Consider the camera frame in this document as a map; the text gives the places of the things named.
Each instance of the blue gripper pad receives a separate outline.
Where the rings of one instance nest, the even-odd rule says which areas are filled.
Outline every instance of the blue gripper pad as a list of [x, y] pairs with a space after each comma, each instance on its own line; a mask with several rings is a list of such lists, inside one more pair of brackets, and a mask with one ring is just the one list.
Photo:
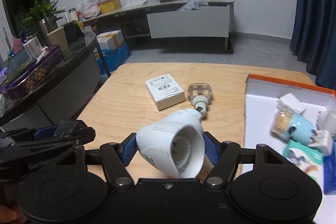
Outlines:
[[124, 151], [120, 158], [124, 166], [128, 166], [130, 164], [135, 153], [138, 151], [137, 142], [135, 141], [136, 136], [137, 135], [134, 135], [134, 137], [131, 138], [126, 145], [124, 145]]
[[35, 140], [44, 140], [54, 138], [54, 133], [58, 126], [40, 128], [33, 135]]
[[205, 154], [207, 155], [211, 164], [215, 165], [221, 158], [218, 154], [217, 147], [206, 134], [204, 134], [203, 137], [205, 142]]

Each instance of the tv stand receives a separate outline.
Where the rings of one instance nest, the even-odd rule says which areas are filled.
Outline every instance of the tv stand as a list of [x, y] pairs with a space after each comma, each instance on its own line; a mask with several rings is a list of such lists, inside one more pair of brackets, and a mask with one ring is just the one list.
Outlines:
[[199, 10], [177, 11], [187, 0], [120, 8], [84, 20], [96, 25], [97, 32], [122, 30], [125, 39], [137, 37], [223, 37], [224, 49], [233, 53], [229, 32], [234, 29], [234, 0], [209, 0]]

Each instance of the barcode label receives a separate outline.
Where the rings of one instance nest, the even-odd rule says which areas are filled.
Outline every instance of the barcode label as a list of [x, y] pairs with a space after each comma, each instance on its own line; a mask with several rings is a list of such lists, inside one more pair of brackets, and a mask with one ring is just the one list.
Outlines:
[[170, 85], [162, 85], [162, 86], [158, 87], [159, 90], [164, 90], [164, 89], [167, 89], [167, 88], [170, 88]]

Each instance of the blue curtain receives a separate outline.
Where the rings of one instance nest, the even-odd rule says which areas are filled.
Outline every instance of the blue curtain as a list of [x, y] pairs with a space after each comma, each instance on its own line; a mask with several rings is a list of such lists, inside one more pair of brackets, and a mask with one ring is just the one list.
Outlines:
[[297, 0], [290, 50], [317, 85], [336, 90], [336, 0]]

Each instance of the floor tile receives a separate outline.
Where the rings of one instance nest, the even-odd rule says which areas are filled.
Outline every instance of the floor tile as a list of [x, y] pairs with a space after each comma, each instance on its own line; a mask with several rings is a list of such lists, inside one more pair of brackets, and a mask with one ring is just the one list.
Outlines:
[[224, 52], [224, 39], [215, 37], [177, 37], [132, 39], [127, 41], [131, 56], [126, 63], [193, 62], [247, 65], [306, 72], [306, 63], [297, 61], [288, 42], [233, 38], [234, 54]]

